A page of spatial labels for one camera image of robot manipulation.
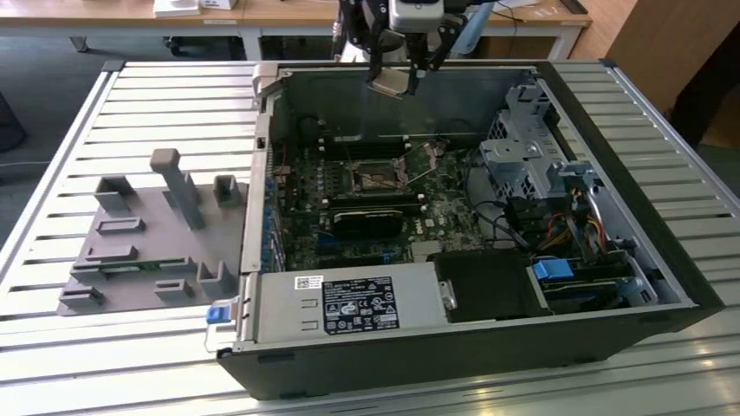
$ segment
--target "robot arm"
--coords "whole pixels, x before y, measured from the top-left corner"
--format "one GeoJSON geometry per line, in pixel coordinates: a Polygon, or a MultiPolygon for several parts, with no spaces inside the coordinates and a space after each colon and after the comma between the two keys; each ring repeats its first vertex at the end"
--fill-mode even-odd
{"type": "Polygon", "coordinates": [[[390,95],[413,95],[426,71],[444,62],[466,25],[466,0],[340,0],[346,41],[369,56],[368,83],[390,95]],[[440,45],[430,52],[428,36],[440,45]],[[408,74],[382,68],[382,54],[408,49],[408,74]]]}

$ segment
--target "gray plastic base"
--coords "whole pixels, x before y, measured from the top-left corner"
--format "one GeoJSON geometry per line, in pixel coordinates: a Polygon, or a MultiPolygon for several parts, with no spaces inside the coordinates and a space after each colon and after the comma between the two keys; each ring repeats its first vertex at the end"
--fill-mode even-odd
{"type": "MultiPolygon", "coordinates": [[[[248,186],[237,185],[240,195],[248,195],[248,186]]],[[[200,185],[204,227],[190,230],[169,202],[168,188],[124,193],[124,210],[100,208],[94,215],[56,312],[86,315],[170,308],[233,297],[245,198],[218,206],[213,186],[200,185]]]]}

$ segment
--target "blue latch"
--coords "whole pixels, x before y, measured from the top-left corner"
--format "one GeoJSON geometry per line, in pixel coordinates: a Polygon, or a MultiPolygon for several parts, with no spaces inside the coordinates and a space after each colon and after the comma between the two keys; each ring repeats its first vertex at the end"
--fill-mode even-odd
{"type": "Polygon", "coordinates": [[[214,323],[229,323],[230,322],[230,307],[228,305],[213,305],[208,308],[208,314],[205,315],[205,322],[210,325],[214,323]]]}
{"type": "Polygon", "coordinates": [[[532,267],[536,274],[536,279],[570,279],[573,277],[573,270],[564,258],[552,258],[540,260],[532,267]]]}

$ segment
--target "desk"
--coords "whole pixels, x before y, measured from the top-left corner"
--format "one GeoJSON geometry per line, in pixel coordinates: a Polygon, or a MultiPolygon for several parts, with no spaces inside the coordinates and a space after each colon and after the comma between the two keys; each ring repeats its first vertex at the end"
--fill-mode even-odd
{"type": "MultiPolygon", "coordinates": [[[[330,36],[336,0],[240,0],[233,10],[154,19],[152,0],[0,0],[0,36],[241,36],[248,59],[261,59],[261,36],[330,36]]],[[[554,37],[549,57],[566,58],[588,15],[558,0],[514,9],[517,36],[554,37]]],[[[484,36],[513,36],[510,19],[492,15],[484,36]]]]}
{"type": "Polygon", "coordinates": [[[232,10],[154,18],[152,0],[0,0],[0,36],[238,36],[241,0],[232,10]]]}
{"type": "MultiPolygon", "coordinates": [[[[336,0],[249,0],[244,7],[240,33],[249,60],[261,59],[261,36],[330,36],[338,4],[336,0]]],[[[588,15],[574,15],[560,0],[513,9],[516,36],[554,37],[548,59],[566,59],[578,33],[590,24],[588,15]]],[[[508,17],[492,15],[482,36],[513,36],[514,26],[508,17]]]]}

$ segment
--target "table leg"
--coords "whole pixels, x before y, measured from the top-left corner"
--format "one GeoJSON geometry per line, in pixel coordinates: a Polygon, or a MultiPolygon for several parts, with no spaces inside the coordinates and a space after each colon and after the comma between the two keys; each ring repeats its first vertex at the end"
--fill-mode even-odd
{"type": "Polygon", "coordinates": [[[580,26],[561,27],[561,33],[554,40],[553,48],[550,49],[550,54],[546,59],[568,59],[570,56],[570,51],[578,40],[580,26]]]}
{"type": "Polygon", "coordinates": [[[240,30],[241,41],[244,42],[244,54],[246,60],[256,62],[262,60],[262,49],[258,46],[261,32],[258,28],[242,28],[240,30]]]}
{"type": "Polygon", "coordinates": [[[72,41],[73,48],[77,49],[77,52],[86,52],[90,50],[88,48],[88,38],[85,36],[70,36],[69,41],[72,41]]]}

